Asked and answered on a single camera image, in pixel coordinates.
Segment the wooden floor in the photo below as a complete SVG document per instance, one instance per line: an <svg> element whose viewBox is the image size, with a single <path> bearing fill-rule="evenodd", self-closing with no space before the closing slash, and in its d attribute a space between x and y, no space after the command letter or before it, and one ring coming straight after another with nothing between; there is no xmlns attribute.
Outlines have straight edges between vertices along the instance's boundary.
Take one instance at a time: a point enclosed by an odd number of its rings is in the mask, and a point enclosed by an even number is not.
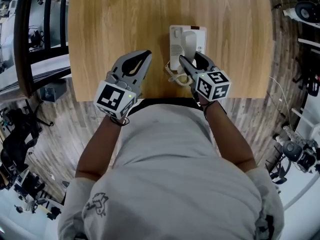
<svg viewBox="0 0 320 240"><path fill-rule="evenodd" d="M292 1L296 0L271 0L271 5ZM289 107L299 107L305 93L292 82L292 78L298 72L295 57L301 56L302 51L297 42L300 28L296 21L283 16L282 9L273 10L272 14L274 60L271 76L283 87ZM43 126L37 145L26 159L31 169L48 184L47 191L57 201L63 199L66 191L62 181L73 178L79 157L103 116L92 102L76 102L72 81L69 79L67 83L67 93L61 99L42 105L38 116L54 121L54 126ZM268 92L276 107L288 118L285 99L273 80L269 82ZM31 103L35 107L36 99ZM252 147L256 161L262 166L266 159L272 160L278 155L272 136L281 131L285 120L275 105L267 94L265 99L228 99L223 102L228 115ZM19 102L19 106L24 106L24 103ZM292 113L290 116L294 124L297 118Z"/></svg>

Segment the white t-shirt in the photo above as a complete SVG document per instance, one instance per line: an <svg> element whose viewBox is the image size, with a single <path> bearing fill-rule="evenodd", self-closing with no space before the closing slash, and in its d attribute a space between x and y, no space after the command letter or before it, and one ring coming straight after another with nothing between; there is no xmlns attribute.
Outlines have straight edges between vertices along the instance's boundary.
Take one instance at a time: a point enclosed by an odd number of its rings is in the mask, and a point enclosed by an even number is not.
<svg viewBox="0 0 320 240"><path fill-rule="evenodd" d="M113 169L71 181L59 239L279 237L284 211L268 172L219 157L201 111L158 104L129 118Z"/></svg>

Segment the black and white marker cube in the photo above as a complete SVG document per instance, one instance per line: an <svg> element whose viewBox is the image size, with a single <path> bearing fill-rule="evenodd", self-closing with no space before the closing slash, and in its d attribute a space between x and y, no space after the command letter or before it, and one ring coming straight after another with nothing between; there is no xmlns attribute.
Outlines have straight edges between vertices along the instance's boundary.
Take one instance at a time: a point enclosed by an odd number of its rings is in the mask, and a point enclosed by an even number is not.
<svg viewBox="0 0 320 240"><path fill-rule="evenodd" d="M101 81L95 94L94 104L101 112L121 119L136 103L136 97L137 95L132 91Z"/></svg>
<svg viewBox="0 0 320 240"><path fill-rule="evenodd" d="M198 74L196 91L209 102L228 97L231 81L224 71L212 71Z"/></svg>

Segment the wooden table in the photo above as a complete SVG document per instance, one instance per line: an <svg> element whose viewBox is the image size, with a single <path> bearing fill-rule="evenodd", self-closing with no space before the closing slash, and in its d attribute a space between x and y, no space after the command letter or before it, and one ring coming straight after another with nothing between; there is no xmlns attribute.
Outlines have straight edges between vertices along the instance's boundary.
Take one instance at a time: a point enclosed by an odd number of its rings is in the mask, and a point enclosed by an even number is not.
<svg viewBox="0 0 320 240"><path fill-rule="evenodd" d="M70 0L68 45L75 96L92 101L116 60L151 50L143 98L190 97L168 82L170 25L207 27L206 55L227 72L230 97L264 98L272 65L270 0Z"/></svg>

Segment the white telephone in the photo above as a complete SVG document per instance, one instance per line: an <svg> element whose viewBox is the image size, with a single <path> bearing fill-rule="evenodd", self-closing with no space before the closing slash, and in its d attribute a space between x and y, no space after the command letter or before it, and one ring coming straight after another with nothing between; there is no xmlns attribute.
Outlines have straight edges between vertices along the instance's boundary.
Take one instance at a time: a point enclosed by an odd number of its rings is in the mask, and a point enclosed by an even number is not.
<svg viewBox="0 0 320 240"><path fill-rule="evenodd" d="M181 83L178 79L180 76L185 76L185 72L179 62L179 57L183 55L195 64L194 58L196 52L206 54L207 28L200 26L171 25L169 33L170 67L169 64L165 66L166 71L171 76L169 81L176 81L176 83L182 87L189 86L193 82L190 77L187 83Z"/></svg>

